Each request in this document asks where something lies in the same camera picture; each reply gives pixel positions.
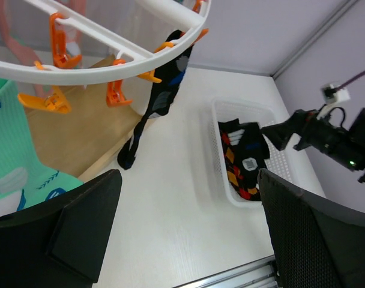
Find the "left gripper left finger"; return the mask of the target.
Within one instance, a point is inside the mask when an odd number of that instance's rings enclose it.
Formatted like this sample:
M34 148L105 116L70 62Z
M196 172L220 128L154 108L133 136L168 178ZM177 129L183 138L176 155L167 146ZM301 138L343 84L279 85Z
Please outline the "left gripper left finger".
M0 287L92 287L122 187L119 170L0 218Z

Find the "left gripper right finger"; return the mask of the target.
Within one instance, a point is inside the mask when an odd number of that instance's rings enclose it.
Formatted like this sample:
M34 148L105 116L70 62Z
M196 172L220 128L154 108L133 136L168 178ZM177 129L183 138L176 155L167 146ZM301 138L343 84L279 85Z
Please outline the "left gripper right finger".
M365 213L267 169L258 184L283 287L365 287Z

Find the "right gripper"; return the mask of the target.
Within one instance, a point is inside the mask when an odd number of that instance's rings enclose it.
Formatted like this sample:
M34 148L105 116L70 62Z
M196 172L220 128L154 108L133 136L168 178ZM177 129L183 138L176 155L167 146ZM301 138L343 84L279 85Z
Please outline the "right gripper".
M315 112L307 112L303 124L303 111L296 110L286 121L262 127L260 131L279 151L287 147L293 134L298 134L300 141L295 150L313 147L348 170L358 170L357 144L344 128L335 127L324 118L318 119Z

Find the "black patterned sock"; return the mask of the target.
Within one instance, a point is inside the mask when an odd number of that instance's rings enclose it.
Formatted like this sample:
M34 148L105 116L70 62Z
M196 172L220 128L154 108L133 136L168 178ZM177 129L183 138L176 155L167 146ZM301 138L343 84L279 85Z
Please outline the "black patterned sock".
M169 113L186 73L193 47L194 45L191 45L176 58L155 69L155 77L161 79L161 82L152 84L145 113L135 126L131 138L118 153L117 162L123 169L128 170L132 167L147 121Z
M270 159L268 144L257 122L240 123L239 119L219 122L221 136L227 136L234 165L245 180L257 181L259 169L266 168L265 160Z

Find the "mint green sock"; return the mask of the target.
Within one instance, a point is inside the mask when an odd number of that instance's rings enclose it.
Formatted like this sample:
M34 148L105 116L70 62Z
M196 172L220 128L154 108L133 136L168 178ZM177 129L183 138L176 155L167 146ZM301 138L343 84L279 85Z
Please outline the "mint green sock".
M50 200L82 181L45 166L34 148L14 82L0 79L0 217Z

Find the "white round clip hanger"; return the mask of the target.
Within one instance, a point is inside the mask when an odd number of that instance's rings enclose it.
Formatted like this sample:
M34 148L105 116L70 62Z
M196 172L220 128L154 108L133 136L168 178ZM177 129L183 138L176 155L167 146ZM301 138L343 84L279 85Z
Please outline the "white round clip hanger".
M48 112L68 113L70 105L60 86L107 83L109 106L128 105L121 92L126 78L160 83L155 69L176 58L206 33L210 1L192 8L181 1L140 1L146 16L120 14L119 6L95 1L105 21L124 28L150 27L154 19L174 27L173 33L147 50L119 35L116 26L92 20L88 1L4 1L11 36L39 57L33 66L0 61L0 79L14 82L21 105Z

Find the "pink sock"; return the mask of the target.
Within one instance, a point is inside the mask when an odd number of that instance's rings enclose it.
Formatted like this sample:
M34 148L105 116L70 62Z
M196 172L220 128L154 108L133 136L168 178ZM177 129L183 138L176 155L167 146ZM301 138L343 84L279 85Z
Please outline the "pink sock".
M2 40L22 65L33 66L34 62L40 62L40 59L30 47L22 45L11 36L10 26L4 6L4 1L0 1L0 33Z

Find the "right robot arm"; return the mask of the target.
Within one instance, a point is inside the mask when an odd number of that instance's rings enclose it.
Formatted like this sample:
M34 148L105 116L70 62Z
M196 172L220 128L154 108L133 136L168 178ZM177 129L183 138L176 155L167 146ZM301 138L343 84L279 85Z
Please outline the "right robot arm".
M318 118L320 110L296 110L286 121L261 128L274 147L284 150L293 134L300 137L294 146L296 151L308 147L317 149L350 171L363 171L358 179L365 183L365 107L361 109L350 129L345 129L343 123L346 112L339 126L330 123L331 112L325 117Z

